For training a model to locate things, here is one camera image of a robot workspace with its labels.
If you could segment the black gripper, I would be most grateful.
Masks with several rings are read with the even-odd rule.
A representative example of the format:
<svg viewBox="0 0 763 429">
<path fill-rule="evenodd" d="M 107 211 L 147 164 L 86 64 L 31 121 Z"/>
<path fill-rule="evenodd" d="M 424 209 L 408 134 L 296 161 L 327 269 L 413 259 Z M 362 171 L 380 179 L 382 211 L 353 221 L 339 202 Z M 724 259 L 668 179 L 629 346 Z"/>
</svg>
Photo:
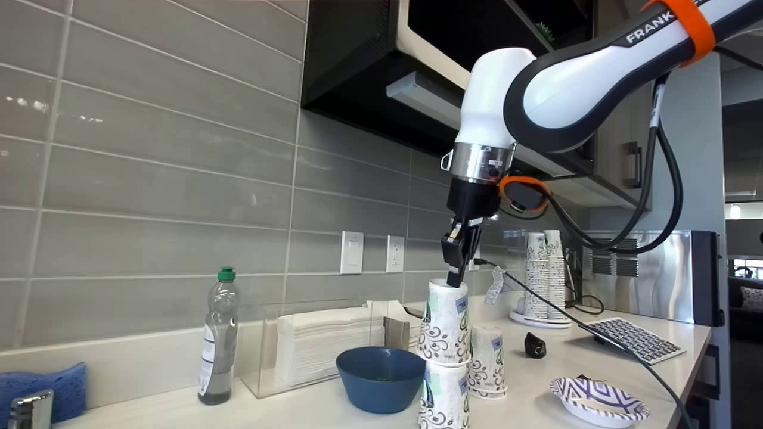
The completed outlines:
<svg viewBox="0 0 763 429">
<path fill-rule="evenodd" d="M 449 266 L 446 284 L 459 285 L 468 265 L 481 241 L 481 224 L 498 211 L 498 186 L 493 182 L 469 183 L 450 179 L 446 207 L 452 211 L 450 228 L 442 238 L 442 255 Z"/>
</svg>

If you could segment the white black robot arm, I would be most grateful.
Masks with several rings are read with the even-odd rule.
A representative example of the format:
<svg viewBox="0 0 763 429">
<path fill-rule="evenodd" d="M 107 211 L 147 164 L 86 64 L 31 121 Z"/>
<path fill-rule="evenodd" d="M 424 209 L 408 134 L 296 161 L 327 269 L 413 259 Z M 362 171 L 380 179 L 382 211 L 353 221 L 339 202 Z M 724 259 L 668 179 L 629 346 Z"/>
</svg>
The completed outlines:
<svg viewBox="0 0 763 429">
<path fill-rule="evenodd" d="M 582 146 L 638 85 L 703 59 L 763 19 L 763 0 L 647 0 L 610 35 L 536 56 L 527 48 L 484 52 L 469 71 L 452 151 L 442 235 L 446 284 L 457 289 L 481 221 L 498 211 L 498 182 L 518 146 L 568 152 Z"/>
</svg>

